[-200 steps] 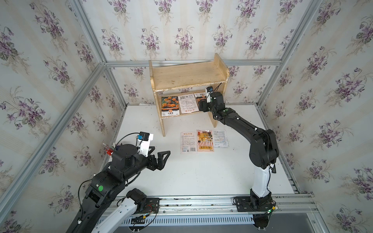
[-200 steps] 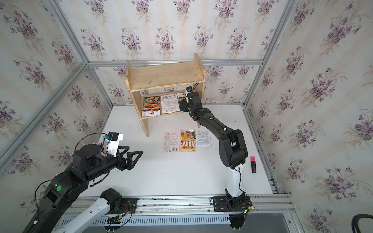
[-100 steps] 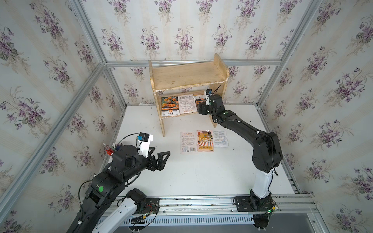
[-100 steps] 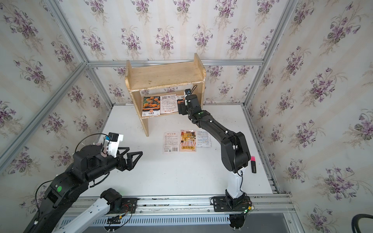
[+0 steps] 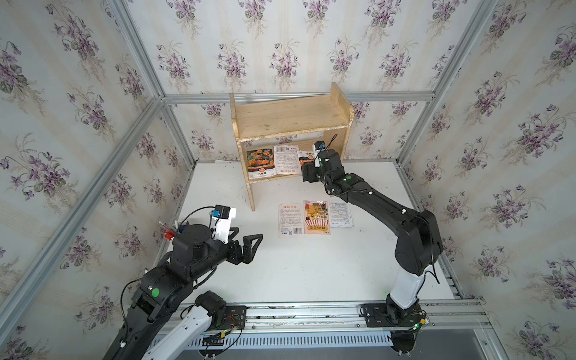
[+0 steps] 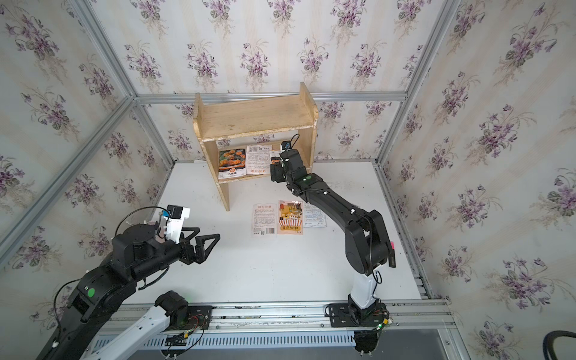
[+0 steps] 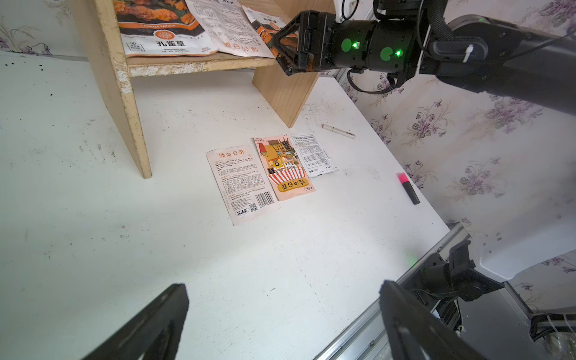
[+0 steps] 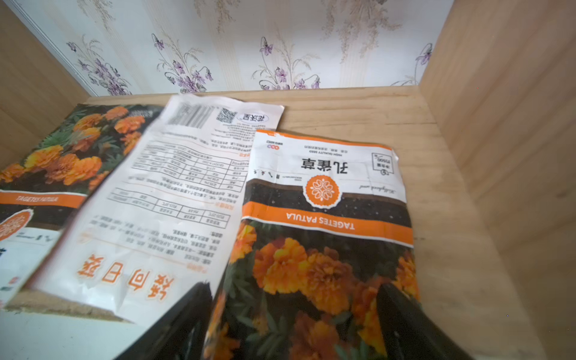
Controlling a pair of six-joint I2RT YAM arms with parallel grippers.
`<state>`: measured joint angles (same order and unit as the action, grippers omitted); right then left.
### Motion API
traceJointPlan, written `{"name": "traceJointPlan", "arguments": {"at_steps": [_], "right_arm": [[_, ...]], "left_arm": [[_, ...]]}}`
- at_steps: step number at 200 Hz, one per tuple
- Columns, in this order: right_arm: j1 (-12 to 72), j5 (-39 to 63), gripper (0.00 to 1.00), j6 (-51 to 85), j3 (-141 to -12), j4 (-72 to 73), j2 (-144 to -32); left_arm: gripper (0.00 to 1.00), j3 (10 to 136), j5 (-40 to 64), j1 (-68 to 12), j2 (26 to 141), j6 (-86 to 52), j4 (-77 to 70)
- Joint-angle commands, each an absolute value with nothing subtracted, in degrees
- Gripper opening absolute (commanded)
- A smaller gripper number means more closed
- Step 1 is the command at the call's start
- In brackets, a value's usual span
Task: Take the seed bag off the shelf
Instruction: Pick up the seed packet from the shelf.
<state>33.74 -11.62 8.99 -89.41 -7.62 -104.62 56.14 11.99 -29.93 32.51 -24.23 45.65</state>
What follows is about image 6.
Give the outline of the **white label seed bag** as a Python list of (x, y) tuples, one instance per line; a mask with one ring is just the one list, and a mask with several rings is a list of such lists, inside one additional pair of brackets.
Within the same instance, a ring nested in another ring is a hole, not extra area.
[(246, 148), (245, 169), (247, 175), (269, 174), (271, 145), (248, 145)]

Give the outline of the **orange flower seed bag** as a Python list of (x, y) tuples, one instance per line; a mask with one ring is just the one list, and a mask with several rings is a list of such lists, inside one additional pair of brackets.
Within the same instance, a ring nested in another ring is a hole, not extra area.
[(235, 179), (247, 175), (244, 148), (219, 151), (218, 179)]
[(281, 151), (277, 151), (277, 150), (271, 150), (269, 152), (269, 157), (270, 157), (270, 164), (271, 165), (276, 165), (279, 164), (281, 162), (281, 156), (280, 156)]

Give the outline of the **colourful popcorn seed bag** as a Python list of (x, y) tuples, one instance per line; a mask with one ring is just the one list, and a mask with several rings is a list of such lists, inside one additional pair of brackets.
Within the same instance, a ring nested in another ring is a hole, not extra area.
[(277, 211), (277, 231), (279, 235), (303, 234), (303, 208), (299, 201), (280, 201)]

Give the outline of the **white text seed bag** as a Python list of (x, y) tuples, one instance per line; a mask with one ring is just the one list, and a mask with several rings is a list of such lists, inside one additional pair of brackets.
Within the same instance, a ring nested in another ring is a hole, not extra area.
[(326, 227), (326, 214), (316, 206), (306, 203), (303, 210), (303, 226), (304, 228)]

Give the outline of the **white barcode seed bag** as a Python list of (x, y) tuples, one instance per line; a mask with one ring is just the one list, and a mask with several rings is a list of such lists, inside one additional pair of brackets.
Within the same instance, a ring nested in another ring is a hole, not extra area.
[(251, 235), (253, 238), (271, 238), (277, 235), (277, 209), (273, 203), (253, 206)]

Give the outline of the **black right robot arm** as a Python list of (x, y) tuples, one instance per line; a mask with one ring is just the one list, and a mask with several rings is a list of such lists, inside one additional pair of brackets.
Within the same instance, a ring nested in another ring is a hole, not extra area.
[(319, 175), (308, 172), (299, 151), (291, 148), (271, 157), (270, 176), (273, 182), (286, 184), (292, 195), (315, 206), (343, 231), (346, 259), (356, 271), (348, 295), (348, 313), (356, 326), (369, 326), (379, 320), (376, 329), (389, 323), (389, 312), (376, 295), (383, 277), (382, 265), (396, 267), (395, 247), (386, 229), (383, 216), (366, 211), (334, 192)]

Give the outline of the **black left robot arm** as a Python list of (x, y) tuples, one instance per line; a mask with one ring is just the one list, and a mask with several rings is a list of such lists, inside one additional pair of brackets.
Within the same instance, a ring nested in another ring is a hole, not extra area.
[(138, 224), (112, 239), (112, 252), (105, 260), (75, 281), (39, 359), (79, 359), (124, 300), (135, 294), (138, 282), (156, 272), (164, 274), (175, 262), (204, 263), (221, 239), (219, 234), (200, 235), (199, 228), (189, 227), (188, 236), (160, 243), (157, 230), (156, 225)]

